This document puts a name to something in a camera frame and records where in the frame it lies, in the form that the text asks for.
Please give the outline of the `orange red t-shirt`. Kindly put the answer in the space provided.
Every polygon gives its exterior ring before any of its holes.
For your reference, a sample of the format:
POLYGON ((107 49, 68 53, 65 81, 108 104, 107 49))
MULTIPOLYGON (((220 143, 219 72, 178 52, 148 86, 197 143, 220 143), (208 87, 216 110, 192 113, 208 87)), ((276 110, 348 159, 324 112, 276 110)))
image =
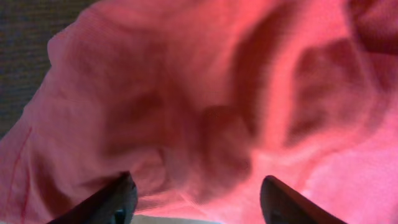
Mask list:
POLYGON ((99 1, 1 140, 1 220, 47 223, 128 171, 141 215, 262 223, 274 175, 397 222, 397 1, 99 1))

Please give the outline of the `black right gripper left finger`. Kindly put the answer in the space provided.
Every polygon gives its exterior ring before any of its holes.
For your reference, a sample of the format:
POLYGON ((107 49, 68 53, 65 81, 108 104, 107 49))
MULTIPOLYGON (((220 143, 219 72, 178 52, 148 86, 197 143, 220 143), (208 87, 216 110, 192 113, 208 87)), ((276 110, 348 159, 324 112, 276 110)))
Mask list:
POLYGON ((130 224, 137 207, 137 188, 129 172, 103 187, 49 224, 130 224))

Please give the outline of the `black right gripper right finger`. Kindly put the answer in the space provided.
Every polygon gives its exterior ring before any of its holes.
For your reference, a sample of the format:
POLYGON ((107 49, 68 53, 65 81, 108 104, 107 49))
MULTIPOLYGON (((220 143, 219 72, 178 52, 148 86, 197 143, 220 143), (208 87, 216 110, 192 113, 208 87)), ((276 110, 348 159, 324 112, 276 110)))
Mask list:
POLYGON ((262 182, 260 202, 267 224, 345 224, 273 175, 262 182))

